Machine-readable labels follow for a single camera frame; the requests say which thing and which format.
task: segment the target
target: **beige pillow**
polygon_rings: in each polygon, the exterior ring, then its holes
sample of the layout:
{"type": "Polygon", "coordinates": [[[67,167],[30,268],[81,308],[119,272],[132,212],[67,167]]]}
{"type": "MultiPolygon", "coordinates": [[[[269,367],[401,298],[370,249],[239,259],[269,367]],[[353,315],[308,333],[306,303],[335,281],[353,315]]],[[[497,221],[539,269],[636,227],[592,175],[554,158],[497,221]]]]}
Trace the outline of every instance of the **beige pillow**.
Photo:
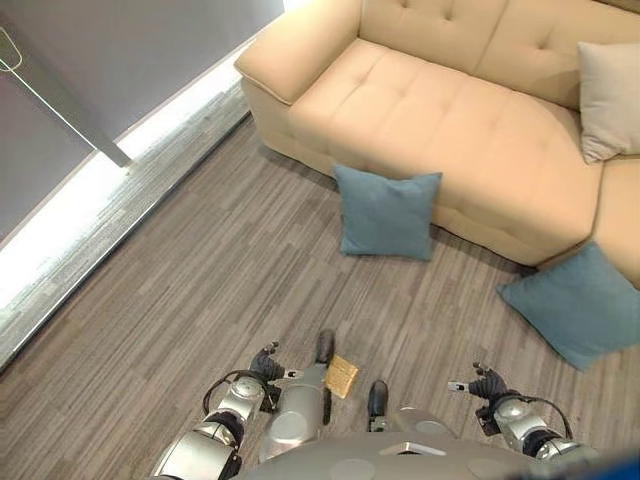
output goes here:
{"type": "Polygon", "coordinates": [[[578,43],[587,163],[640,153],[640,43],[578,43]]]}

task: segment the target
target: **throw pillow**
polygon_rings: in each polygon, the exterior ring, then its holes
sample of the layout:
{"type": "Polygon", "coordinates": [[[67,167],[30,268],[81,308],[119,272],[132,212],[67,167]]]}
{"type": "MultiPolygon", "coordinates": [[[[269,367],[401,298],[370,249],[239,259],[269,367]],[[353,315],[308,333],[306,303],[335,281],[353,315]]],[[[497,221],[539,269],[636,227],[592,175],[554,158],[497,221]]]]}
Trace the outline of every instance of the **throw pillow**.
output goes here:
{"type": "Polygon", "coordinates": [[[600,355],[640,343],[640,292],[595,243],[497,291],[580,370],[600,355]]]}
{"type": "Polygon", "coordinates": [[[587,163],[640,153],[640,43],[578,43],[587,163]]]}
{"type": "Polygon", "coordinates": [[[333,171],[342,195],[342,253],[431,258],[431,203],[441,173],[390,180],[341,165],[333,171]]]}

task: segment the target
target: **sofa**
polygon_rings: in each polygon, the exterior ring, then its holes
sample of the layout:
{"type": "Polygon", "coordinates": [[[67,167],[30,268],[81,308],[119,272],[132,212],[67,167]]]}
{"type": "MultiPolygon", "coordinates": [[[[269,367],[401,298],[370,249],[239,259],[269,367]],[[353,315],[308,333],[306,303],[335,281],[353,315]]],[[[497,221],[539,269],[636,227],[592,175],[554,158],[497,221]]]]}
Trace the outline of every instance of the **sofa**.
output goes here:
{"type": "Polygon", "coordinates": [[[442,172],[436,225],[529,266],[595,240],[638,288],[640,156],[583,160],[578,41],[639,42],[640,14],[591,0],[316,0],[236,67],[268,147],[326,175],[442,172]]]}

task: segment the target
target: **wall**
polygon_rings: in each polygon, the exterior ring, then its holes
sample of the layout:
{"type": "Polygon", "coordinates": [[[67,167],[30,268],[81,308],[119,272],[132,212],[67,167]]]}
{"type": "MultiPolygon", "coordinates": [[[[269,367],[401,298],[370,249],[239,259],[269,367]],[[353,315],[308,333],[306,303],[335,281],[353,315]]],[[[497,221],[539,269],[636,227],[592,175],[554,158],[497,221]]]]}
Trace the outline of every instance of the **wall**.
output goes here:
{"type": "MultiPolygon", "coordinates": [[[[0,0],[0,20],[112,139],[282,10],[282,0],[0,0]]],[[[0,236],[88,153],[6,75],[0,236]]]]}
{"type": "Polygon", "coordinates": [[[282,13],[281,0],[3,0],[115,138],[282,13]]]}
{"type": "Polygon", "coordinates": [[[91,149],[45,107],[0,76],[0,239],[91,149]]]}

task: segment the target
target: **small cardboard piece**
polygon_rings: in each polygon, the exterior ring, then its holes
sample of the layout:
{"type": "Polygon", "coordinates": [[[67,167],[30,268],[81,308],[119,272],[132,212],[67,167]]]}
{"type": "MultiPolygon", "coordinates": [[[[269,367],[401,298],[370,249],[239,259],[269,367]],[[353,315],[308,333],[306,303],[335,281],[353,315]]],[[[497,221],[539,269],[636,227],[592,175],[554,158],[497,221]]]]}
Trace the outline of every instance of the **small cardboard piece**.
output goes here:
{"type": "Polygon", "coordinates": [[[325,383],[334,395],[344,399],[349,395],[359,368],[344,358],[334,355],[327,371],[325,383]]]}

